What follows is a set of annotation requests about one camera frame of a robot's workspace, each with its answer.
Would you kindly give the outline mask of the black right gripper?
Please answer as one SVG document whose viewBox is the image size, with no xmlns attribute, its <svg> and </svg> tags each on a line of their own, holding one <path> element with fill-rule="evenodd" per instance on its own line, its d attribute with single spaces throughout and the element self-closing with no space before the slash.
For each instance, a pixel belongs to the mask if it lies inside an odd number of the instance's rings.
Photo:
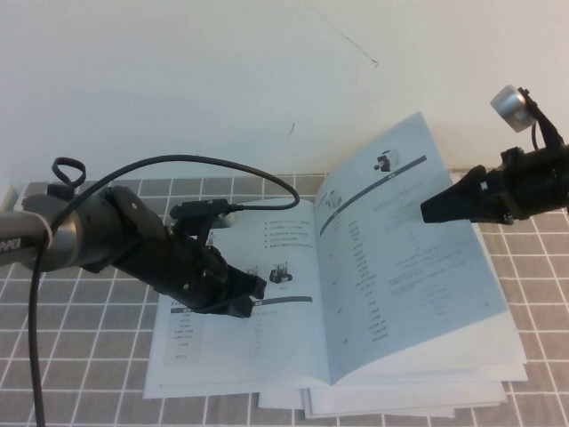
<svg viewBox="0 0 569 427">
<path fill-rule="evenodd" d="M 484 166 L 470 169 L 458 182 L 421 204 L 423 221 L 467 220 L 511 225 L 552 207 L 556 154 L 548 149 L 501 153 L 501 164 L 486 175 Z M 486 177 L 486 205 L 481 182 Z"/>
</svg>

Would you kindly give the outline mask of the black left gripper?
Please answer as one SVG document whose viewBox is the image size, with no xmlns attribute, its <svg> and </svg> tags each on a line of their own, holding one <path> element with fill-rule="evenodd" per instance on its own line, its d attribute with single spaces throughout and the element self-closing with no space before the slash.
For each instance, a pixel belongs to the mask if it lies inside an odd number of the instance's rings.
<svg viewBox="0 0 569 427">
<path fill-rule="evenodd" d="M 228 266 L 217 249 L 201 244 L 186 233 L 170 230 L 165 253 L 152 271 L 150 285 L 190 309 L 249 318 L 254 307 L 251 297 L 263 298 L 267 282 Z M 234 299 L 221 302 L 227 285 L 228 296 Z"/>
</svg>

